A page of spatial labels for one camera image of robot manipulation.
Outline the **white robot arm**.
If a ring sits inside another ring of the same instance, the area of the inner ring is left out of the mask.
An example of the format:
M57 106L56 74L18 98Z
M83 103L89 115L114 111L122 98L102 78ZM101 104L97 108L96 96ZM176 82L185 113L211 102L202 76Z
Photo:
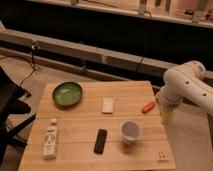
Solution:
M156 94L162 123L167 125L173 110L186 98L213 116L213 87L204 83L206 69L199 61L169 68L163 75L164 85Z

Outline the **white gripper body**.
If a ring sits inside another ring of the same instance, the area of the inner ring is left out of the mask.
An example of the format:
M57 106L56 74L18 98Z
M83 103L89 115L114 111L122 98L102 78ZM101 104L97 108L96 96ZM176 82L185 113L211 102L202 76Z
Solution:
M156 100L161 110L173 110L182 103L182 96L173 91L159 91Z

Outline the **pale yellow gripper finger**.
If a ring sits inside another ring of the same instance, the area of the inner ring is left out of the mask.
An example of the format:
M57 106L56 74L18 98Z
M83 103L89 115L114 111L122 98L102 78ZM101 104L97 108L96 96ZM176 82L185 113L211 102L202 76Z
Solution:
M163 113L162 113L162 123L164 125L167 125L170 120L172 119L173 117L173 111L172 110L165 110Z

